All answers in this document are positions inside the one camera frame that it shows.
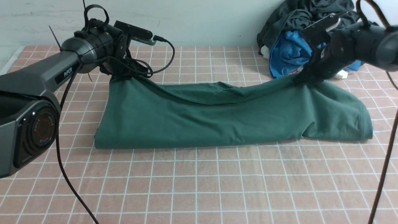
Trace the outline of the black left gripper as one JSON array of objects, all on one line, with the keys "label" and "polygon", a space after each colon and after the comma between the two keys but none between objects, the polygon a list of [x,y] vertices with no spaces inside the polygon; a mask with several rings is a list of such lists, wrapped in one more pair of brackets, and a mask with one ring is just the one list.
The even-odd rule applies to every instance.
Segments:
[{"label": "black left gripper", "polygon": [[129,80],[133,77],[152,77],[152,69],[148,63],[131,57],[128,50],[131,35],[121,35],[114,44],[114,53],[99,66],[100,72],[113,78]]}]

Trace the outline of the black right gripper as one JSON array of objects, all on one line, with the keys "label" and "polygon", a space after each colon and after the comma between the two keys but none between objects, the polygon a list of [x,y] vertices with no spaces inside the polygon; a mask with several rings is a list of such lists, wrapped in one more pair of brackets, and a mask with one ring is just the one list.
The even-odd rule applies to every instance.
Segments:
[{"label": "black right gripper", "polygon": [[295,85],[314,85],[332,78],[352,63],[352,43],[344,34],[333,34],[330,43],[314,51],[303,70],[292,79]]}]

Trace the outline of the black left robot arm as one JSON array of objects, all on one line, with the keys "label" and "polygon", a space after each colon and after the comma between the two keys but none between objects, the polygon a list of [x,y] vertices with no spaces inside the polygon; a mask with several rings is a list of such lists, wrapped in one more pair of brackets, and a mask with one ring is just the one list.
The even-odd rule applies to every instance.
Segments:
[{"label": "black left robot arm", "polygon": [[10,177],[51,147],[61,105],[55,91],[78,73],[122,59],[131,40],[155,44],[151,31],[116,21],[86,19],[60,52],[0,78],[0,176]]}]

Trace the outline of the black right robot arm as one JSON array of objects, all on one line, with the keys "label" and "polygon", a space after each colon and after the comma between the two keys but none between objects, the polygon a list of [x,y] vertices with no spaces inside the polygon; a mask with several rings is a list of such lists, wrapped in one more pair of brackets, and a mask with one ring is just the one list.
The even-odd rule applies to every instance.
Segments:
[{"label": "black right robot arm", "polygon": [[387,72],[396,72],[397,55],[397,26],[354,24],[334,32],[326,46],[314,50],[309,62],[293,78],[293,82],[296,85],[322,82],[355,61]]}]

